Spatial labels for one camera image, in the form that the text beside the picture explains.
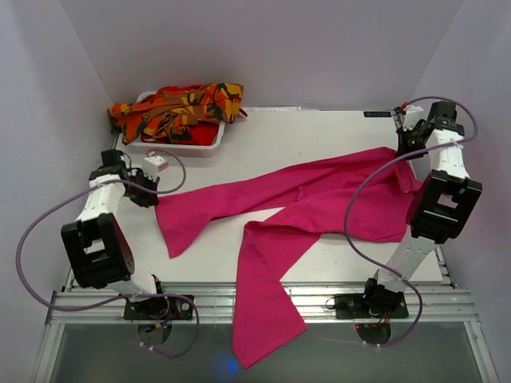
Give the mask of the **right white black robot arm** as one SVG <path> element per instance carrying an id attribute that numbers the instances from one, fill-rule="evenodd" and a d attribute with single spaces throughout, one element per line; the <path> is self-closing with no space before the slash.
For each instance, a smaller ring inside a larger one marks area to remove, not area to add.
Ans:
<path id="1" fill-rule="evenodd" d="M 424 259 L 464 228 L 481 193 L 481 183 L 465 169 L 461 141 L 464 127 L 457 122 L 453 101 L 432 103 L 430 111 L 405 104 L 395 109 L 398 156 L 430 157 L 430 173 L 415 193 L 406 213 L 406 233 L 384 267 L 366 281 L 362 311 L 389 317 L 405 306 L 406 281 Z"/>

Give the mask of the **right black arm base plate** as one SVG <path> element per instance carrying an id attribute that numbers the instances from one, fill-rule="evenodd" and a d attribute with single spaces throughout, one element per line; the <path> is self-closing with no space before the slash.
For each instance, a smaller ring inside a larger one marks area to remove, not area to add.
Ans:
<path id="1" fill-rule="evenodd" d="M 387 314 L 398 319 L 409 317 L 402 293 L 398 294 L 396 306 L 364 298 L 363 293 L 337 294 L 334 296 L 334 311 L 337 319 L 383 319 Z"/>

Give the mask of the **pink trousers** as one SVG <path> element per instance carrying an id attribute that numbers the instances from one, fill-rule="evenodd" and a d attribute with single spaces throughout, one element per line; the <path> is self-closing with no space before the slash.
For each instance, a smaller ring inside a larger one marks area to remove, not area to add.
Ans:
<path id="1" fill-rule="evenodd" d="M 271 209 L 244 225 L 237 259 L 232 349 L 250 368 L 306 330 L 281 278 L 322 235 L 397 243 L 420 188 L 390 148 L 297 164 L 249 180 L 160 199 L 156 220 L 168 254 L 182 255 L 217 219 Z"/>

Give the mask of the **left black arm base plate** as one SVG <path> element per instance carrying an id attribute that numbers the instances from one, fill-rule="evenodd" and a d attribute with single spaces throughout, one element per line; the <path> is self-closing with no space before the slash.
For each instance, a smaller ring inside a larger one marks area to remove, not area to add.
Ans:
<path id="1" fill-rule="evenodd" d="M 191 320 L 193 317 L 193 308 L 191 302 L 194 302 L 193 295 L 185 295 L 185 299 L 168 298 L 146 298 L 131 302 L 127 300 L 123 313 L 124 320 L 133 321 L 164 321 L 171 320 Z"/>

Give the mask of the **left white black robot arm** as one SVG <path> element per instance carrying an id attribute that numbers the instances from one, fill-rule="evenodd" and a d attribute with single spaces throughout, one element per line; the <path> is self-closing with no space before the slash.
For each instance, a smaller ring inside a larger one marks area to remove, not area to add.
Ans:
<path id="1" fill-rule="evenodd" d="M 155 275 L 136 273 L 133 253 L 117 221 L 117 210 L 123 198 L 139 207 L 155 207 L 159 199 L 153 192 L 168 162 L 153 155 L 131 167 L 126 164 L 127 155 L 116 149 L 103 151 L 101 159 L 102 165 L 89 175 L 93 191 L 81 214 L 61 228 L 74 277 L 82 288 L 110 287 L 129 295 L 133 302 L 142 300 L 141 308 L 150 318 L 162 318 L 168 313 L 168 297 L 161 294 Z"/>

